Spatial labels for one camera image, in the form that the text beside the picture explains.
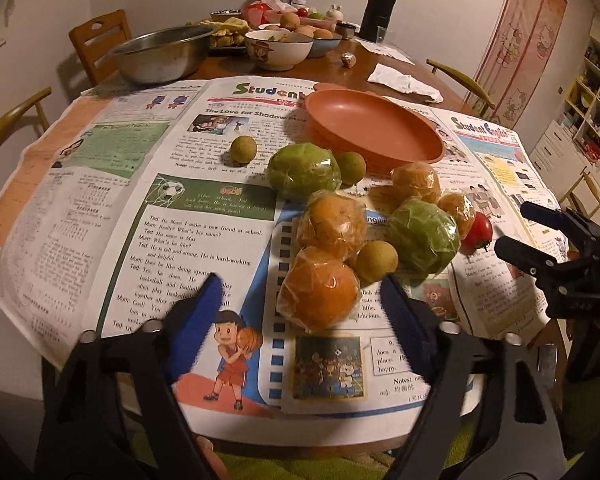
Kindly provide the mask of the red tomato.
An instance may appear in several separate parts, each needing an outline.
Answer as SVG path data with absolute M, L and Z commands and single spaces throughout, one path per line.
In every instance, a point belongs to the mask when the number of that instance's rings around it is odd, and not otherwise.
M 486 249 L 492 242 L 493 226 L 488 216 L 477 212 L 474 223 L 462 241 L 462 251 L 466 255 L 473 254 L 478 249 Z

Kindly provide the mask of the small orange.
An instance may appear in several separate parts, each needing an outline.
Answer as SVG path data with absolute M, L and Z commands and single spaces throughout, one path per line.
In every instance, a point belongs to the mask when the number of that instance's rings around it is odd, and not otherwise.
M 454 219 L 458 235 L 464 240 L 476 218 L 476 210 L 471 200 L 463 193 L 449 192 L 438 199 L 437 205 Z

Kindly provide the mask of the large green fruit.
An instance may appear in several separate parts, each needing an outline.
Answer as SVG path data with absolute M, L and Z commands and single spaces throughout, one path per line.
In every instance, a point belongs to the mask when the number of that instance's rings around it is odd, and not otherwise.
M 277 195 L 298 203 L 318 191 L 335 192 L 342 183 L 334 154 L 313 143 L 281 148 L 268 161 L 265 174 Z

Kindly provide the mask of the newspaper sheet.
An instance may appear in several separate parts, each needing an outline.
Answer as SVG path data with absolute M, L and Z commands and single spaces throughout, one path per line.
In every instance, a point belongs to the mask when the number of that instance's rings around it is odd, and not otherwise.
M 219 313 L 174 387 L 193 430 L 270 444 L 283 429 L 411 425 L 428 386 L 378 285 L 358 280 L 350 318 L 319 333 L 276 312 L 306 205 L 277 195 L 265 171 L 303 141 L 316 84 L 248 76 L 81 96 L 1 198 L 0 307 L 61 366 L 86 330 L 131 333 L 214 273 Z M 257 142 L 248 165 L 230 158 L 238 136 Z
M 494 240 L 507 235 L 558 262 L 567 260 L 564 234 L 521 217 L 525 202 L 550 209 L 559 204 L 516 132 L 450 110 L 404 101 L 399 105 L 432 122 L 445 147 L 434 164 L 442 191 L 464 194 L 491 221 Z M 493 244 L 468 256 L 457 254 L 445 270 L 411 291 L 438 315 L 479 337 L 516 333 L 530 342 L 548 323 L 547 301 L 535 279 L 499 259 Z

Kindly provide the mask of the white shelving unit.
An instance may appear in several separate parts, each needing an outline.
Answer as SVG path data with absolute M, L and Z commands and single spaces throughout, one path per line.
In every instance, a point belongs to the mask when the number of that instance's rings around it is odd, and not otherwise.
M 558 200 L 582 169 L 590 170 L 600 187 L 600 14 L 593 18 L 580 74 L 530 159 Z

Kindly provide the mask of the curved wooden chair right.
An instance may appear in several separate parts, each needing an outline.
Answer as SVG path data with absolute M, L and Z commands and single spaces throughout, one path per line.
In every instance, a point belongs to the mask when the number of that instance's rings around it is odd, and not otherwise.
M 449 65 L 432 60 L 431 58 L 427 58 L 426 63 L 431 67 L 431 73 L 435 74 L 438 70 L 440 70 L 441 73 L 449 76 L 451 79 L 465 88 L 470 94 L 475 96 L 482 103 L 482 107 L 479 110 L 479 116 L 481 118 L 485 118 L 486 112 L 488 110 L 494 110 L 496 107 L 496 104 L 488 95 L 488 92 L 486 92 L 486 90 L 484 90 L 477 81 L 473 80 L 468 75 Z

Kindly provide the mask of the small brown longan by plate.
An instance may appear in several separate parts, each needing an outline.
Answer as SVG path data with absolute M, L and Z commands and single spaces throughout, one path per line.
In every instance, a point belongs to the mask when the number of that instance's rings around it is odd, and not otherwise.
M 343 186 L 352 186 L 360 182 L 366 175 L 366 161 L 355 152 L 344 152 L 336 155 Z

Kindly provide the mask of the pink cartoon door curtain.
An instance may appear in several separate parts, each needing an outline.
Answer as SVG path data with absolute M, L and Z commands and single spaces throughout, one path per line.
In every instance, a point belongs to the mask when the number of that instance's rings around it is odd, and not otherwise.
M 475 73 L 493 105 L 488 122 L 516 128 L 532 107 L 566 92 L 571 76 L 562 44 L 568 0 L 503 0 Z

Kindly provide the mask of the crumpled white tissue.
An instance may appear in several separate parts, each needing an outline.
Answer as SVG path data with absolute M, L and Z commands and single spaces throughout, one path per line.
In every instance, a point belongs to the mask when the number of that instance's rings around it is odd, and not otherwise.
M 444 101 L 438 89 L 384 64 L 378 63 L 370 76 L 368 76 L 367 81 L 371 84 L 382 84 L 401 94 L 423 96 L 434 104 L 440 104 Z

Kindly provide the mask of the white paper sheet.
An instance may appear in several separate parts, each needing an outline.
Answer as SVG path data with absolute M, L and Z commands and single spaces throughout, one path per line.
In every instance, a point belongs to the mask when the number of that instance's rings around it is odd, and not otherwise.
M 402 63 L 414 65 L 414 62 L 398 48 L 388 46 L 388 44 L 375 44 L 374 42 L 363 40 L 358 37 L 355 37 L 354 40 L 370 53 L 383 55 Z

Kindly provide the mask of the small wrapped candy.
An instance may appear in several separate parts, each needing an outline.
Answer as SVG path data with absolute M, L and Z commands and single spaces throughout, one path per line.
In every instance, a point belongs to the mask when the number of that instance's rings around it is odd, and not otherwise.
M 352 68 L 356 64 L 356 56 L 351 52 L 344 52 L 341 55 L 341 63 L 345 68 Z

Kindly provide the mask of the small metal cup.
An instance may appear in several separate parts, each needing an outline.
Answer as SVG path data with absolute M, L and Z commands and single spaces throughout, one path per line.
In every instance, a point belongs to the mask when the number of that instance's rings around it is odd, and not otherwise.
M 351 40 L 356 33 L 355 24 L 350 24 L 346 22 L 338 22 L 335 27 L 335 32 L 343 39 L 343 40 Z

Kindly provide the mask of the curved wooden chair left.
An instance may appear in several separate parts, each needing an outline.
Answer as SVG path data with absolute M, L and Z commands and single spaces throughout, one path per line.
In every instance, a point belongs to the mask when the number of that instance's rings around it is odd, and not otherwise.
M 35 109 L 36 119 L 40 124 L 42 132 L 45 132 L 48 128 L 50 128 L 50 122 L 48 121 L 44 112 L 42 101 L 48 98 L 51 94 L 52 88 L 46 87 L 6 112 L 0 118 L 0 148 L 14 134 L 18 122 L 20 122 L 23 116 L 27 114 L 29 110 L 32 110 L 32 108 Z

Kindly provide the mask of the blue bowl of eggs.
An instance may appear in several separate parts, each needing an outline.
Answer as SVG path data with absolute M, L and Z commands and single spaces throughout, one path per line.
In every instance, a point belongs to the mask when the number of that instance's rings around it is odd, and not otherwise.
M 328 29 L 315 29 L 312 48 L 308 58 L 322 58 L 328 52 L 339 46 L 342 37 Z

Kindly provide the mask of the white rabbit figurine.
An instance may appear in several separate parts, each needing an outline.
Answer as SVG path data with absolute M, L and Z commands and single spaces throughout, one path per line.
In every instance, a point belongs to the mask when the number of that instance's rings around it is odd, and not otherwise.
M 343 13 L 341 11 L 341 6 L 339 4 L 332 4 L 330 9 L 325 14 L 326 18 L 331 18 L 336 22 L 343 21 Z

